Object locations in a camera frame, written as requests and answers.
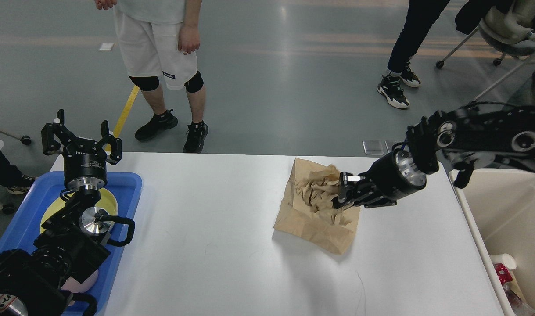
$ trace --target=hand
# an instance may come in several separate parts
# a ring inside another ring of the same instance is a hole
[[[180,30],[177,50],[181,50],[183,54],[191,54],[199,49],[200,44],[199,30],[196,27],[184,25]]]
[[[113,8],[115,4],[117,4],[117,0],[93,0],[95,2],[95,8],[98,10],[109,10],[109,8]]]

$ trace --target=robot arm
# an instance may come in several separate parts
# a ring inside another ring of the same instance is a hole
[[[454,181],[458,188],[468,184],[475,169],[492,164],[535,173],[535,106],[486,111],[480,106],[487,103],[437,111],[408,126],[406,142],[396,144],[367,172],[340,174],[334,208],[395,205],[425,188],[426,174],[438,171],[438,157],[460,171]]]
[[[61,290],[69,277],[85,281],[110,255],[104,245],[122,247],[131,242],[135,222],[110,216],[95,206],[98,189],[107,184],[106,162],[121,160],[121,140],[101,124],[101,140],[77,137],[65,127],[64,111],[41,131],[43,153],[62,154],[65,161],[65,205],[41,226],[45,229],[33,242],[31,254],[21,249],[0,253],[0,315],[59,316],[71,300],[88,303],[83,316],[93,316],[97,301],[89,294]],[[103,146],[111,146],[108,156]],[[128,226],[127,238],[109,239],[111,226]]]

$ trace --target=crumpled paper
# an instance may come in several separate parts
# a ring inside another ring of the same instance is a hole
[[[332,208],[338,184],[335,166],[295,158],[273,228],[343,254],[355,238],[360,207]]]

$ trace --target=shoe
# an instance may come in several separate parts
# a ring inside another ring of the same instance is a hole
[[[183,152],[199,154],[203,150],[205,137],[209,134],[209,126],[205,123],[203,123],[202,126],[189,124],[187,128],[189,128],[189,130],[186,132],[187,141],[183,147]]]
[[[158,132],[174,128],[177,126],[177,118],[172,114],[173,110],[167,110],[167,116],[160,118],[160,115],[154,115],[151,121],[142,126],[135,133],[137,140],[151,140],[157,136]]]
[[[378,84],[377,91],[386,98],[391,106],[402,109],[409,107],[409,101],[404,96],[404,89],[400,88],[399,77],[382,76],[382,81]]]
[[[20,195],[25,194],[29,191],[31,186],[33,185],[33,182],[35,182],[37,178],[34,178],[33,176],[26,176],[25,174],[22,174],[21,179],[18,181],[18,184],[16,186],[12,187],[6,187],[6,190],[10,194],[14,195]]]
[[[406,64],[406,68],[402,70],[400,78],[402,78],[402,81],[407,86],[411,86],[412,88],[417,88],[421,84],[420,78],[418,78],[416,74],[414,74],[413,71],[410,69],[409,62],[408,64]]]

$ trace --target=person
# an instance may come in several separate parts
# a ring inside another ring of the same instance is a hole
[[[99,10],[115,7],[115,30],[127,74],[154,112],[135,132],[137,140],[150,140],[177,126],[173,110],[165,107],[163,75],[170,90],[185,88],[191,124],[183,152],[200,153],[209,127],[203,121],[205,84],[197,69],[201,0],[94,0]]]
[[[446,8],[449,0],[409,0],[404,28],[392,48],[386,73],[377,91],[395,108],[409,108],[409,101],[400,88],[400,80],[409,87],[418,88],[420,78],[410,68],[410,60],[429,33],[431,26]]]
[[[0,185],[10,194],[25,194],[37,178],[26,176],[0,151]]]

